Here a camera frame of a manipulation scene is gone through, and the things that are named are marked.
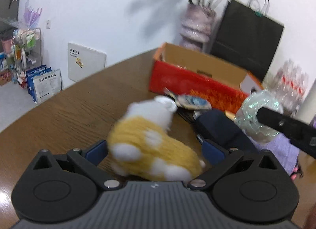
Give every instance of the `purple cloth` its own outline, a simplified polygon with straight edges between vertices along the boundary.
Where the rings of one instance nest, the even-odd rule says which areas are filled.
[[[290,175],[296,165],[299,148],[290,143],[282,133],[279,133],[271,142],[259,144],[249,137],[258,150],[270,150],[281,163],[285,171]]]

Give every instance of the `bag handle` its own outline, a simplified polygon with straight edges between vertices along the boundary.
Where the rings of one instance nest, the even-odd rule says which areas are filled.
[[[269,1],[269,0],[264,0],[264,5],[263,5],[263,7],[261,7],[258,0],[249,0],[249,1],[248,1],[248,7],[249,7],[250,9],[252,9],[252,8],[251,8],[251,5],[252,5],[254,2],[257,2],[257,3],[259,4],[259,9],[256,10],[256,12],[259,13],[259,14],[261,14],[261,15],[266,16],[267,13],[268,13],[268,11],[269,11],[269,8],[270,8],[270,1]]]

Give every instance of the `flower vase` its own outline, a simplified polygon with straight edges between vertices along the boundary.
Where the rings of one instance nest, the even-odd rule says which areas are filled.
[[[215,17],[216,13],[213,10],[189,4],[181,21],[180,46],[202,51],[203,44],[209,41]]]

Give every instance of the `white wall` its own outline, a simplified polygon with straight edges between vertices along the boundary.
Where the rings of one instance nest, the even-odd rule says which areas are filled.
[[[20,17],[26,1],[20,0]],[[271,72],[275,73],[285,59],[292,58],[314,80],[316,1],[270,1],[269,15],[285,24]],[[44,35],[44,61],[53,69],[61,69],[64,87],[72,84],[67,75],[68,42],[107,53],[107,65],[110,66],[156,48],[164,41],[177,43],[179,19],[186,2],[187,0],[30,0],[32,6],[43,7],[39,26],[43,28]],[[224,4],[216,11],[221,14],[223,9]],[[45,29],[47,19],[51,20],[51,29]]]

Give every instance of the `sticker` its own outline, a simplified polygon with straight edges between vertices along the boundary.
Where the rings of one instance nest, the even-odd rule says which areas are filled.
[[[81,60],[79,58],[76,58],[76,63],[77,63],[78,66],[83,68],[83,63],[81,62]]]

